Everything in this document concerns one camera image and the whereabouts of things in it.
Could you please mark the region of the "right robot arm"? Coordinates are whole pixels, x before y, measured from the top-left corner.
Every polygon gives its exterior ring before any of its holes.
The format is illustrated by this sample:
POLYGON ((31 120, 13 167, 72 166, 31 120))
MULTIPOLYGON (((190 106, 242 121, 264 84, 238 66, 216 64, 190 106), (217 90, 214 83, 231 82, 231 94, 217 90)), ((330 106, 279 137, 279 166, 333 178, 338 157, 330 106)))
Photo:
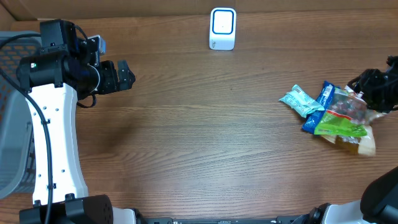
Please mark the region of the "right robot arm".
MULTIPOLYGON (((344 88, 324 82, 316 100, 295 85, 281 100, 306 119, 302 129, 358 154, 373 154, 371 122, 397 111, 397 56, 387 70, 367 69, 344 88)), ((360 200, 324 203, 285 223, 397 223, 397 169, 371 182, 360 200)))

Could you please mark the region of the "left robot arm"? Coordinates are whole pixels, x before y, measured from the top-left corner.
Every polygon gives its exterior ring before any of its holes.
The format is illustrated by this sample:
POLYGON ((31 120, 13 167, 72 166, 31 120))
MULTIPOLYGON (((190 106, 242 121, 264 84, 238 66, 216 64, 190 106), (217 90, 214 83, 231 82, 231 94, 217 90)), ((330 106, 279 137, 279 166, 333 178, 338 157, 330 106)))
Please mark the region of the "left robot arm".
POLYGON ((129 90, 135 76, 124 60, 101 61, 104 40, 88 37, 61 19, 40 23, 41 48, 21 59, 17 77, 34 132, 34 206, 21 223, 135 223, 134 210, 116 208, 106 195, 91 196, 83 178, 76 138, 81 100, 129 90))

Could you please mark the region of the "blue Oreo cookie pack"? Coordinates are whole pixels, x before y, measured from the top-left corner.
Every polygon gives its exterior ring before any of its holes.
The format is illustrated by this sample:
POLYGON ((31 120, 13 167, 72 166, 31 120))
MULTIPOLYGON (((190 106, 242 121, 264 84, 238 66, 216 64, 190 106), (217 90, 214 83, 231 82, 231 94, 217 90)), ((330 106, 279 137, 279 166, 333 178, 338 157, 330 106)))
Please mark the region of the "blue Oreo cookie pack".
POLYGON ((322 120, 323 116, 325 115, 328 107, 332 102, 335 89, 336 87, 334 86, 334 84, 328 81, 323 82, 323 88, 318 98, 315 100, 317 103, 321 105, 321 108, 320 110, 316 110, 315 112, 307 116, 307 120, 302 126, 303 131, 315 135, 331 134, 330 130, 327 130, 325 128, 317 128, 317 126, 319 125, 320 121, 322 120))

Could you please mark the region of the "beige paper snack bag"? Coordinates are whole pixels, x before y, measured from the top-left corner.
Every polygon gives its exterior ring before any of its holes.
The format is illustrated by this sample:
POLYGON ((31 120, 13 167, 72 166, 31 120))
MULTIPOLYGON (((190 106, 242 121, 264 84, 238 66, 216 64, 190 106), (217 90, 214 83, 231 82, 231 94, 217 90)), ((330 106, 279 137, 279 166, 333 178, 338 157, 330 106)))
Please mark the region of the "beige paper snack bag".
MULTIPOLYGON (((348 86, 346 86, 342 90, 345 90, 350 95, 353 94, 355 97, 364 101, 363 99, 361 99, 361 96, 362 96, 361 94, 355 93, 348 86)), ((368 110, 366 112, 366 122, 364 124, 364 128, 367 131, 367 135, 358 137, 358 138, 348 137, 348 136, 340 136, 340 135, 320 135, 320 136, 333 144, 336 144, 340 147, 343 147, 343 148, 349 150, 353 154, 359 154, 359 155, 363 155, 363 156, 375 155, 376 154, 376 143, 375 143, 371 123, 375 119, 383 117, 385 114, 374 111, 374 110, 370 110, 368 107, 367 107, 367 109, 368 110)))

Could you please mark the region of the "green gummy candy bag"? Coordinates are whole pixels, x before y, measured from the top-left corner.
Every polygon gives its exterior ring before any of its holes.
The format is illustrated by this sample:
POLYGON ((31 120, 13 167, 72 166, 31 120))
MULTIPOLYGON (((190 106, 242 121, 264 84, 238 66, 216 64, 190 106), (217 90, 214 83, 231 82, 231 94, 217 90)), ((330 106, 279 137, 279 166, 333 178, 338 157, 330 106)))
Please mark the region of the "green gummy candy bag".
POLYGON ((316 135, 362 137, 367 135, 366 103, 345 90, 335 88, 331 103, 317 124, 316 135))

